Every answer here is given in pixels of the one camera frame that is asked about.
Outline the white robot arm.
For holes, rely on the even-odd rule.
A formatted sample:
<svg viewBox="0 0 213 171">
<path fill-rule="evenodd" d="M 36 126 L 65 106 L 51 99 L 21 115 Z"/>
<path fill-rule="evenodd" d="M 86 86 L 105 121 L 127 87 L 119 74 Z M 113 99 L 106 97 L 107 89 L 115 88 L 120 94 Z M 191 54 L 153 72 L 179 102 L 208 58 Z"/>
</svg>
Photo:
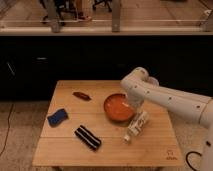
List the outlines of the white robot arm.
<svg viewBox="0 0 213 171">
<path fill-rule="evenodd" d="M 129 105 L 137 111 L 145 100 L 188 118 L 208 130 L 200 171 L 213 171 L 213 97 L 162 87 L 137 67 L 121 80 Z"/>
</svg>

